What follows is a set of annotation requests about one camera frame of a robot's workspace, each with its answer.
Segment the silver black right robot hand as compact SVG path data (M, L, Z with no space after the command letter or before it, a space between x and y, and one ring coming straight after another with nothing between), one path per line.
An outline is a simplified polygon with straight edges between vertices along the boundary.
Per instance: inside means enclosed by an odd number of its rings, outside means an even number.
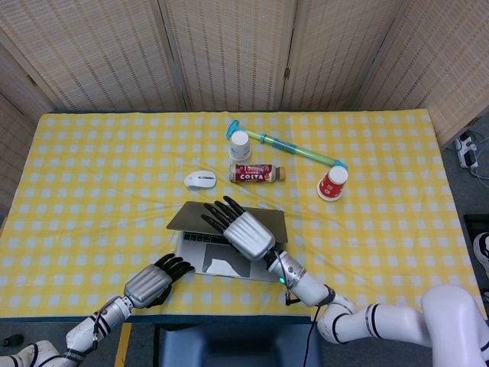
M229 196L204 203L200 217L223 235L247 260L260 261L275 250L272 232L249 211Z

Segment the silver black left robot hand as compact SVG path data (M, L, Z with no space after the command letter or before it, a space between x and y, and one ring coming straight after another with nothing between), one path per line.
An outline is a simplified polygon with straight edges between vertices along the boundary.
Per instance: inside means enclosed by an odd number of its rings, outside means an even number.
M136 309L163 304L173 285L195 268L182 257L169 253L137 273L124 288L124 296Z

